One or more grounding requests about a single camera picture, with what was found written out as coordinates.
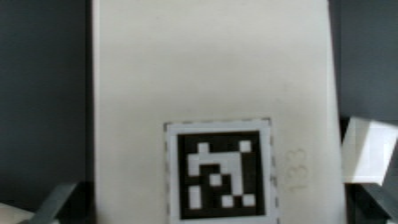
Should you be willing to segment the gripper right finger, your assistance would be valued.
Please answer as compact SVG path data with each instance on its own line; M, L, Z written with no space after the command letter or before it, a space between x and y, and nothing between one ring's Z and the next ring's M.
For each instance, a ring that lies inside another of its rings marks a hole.
M348 224L398 224L398 186L348 185Z

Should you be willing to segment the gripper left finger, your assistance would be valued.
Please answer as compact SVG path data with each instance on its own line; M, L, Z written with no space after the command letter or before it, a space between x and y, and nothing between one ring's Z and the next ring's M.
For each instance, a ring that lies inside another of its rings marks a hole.
M89 183L62 183L44 199L28 224L67 223L89 214Z

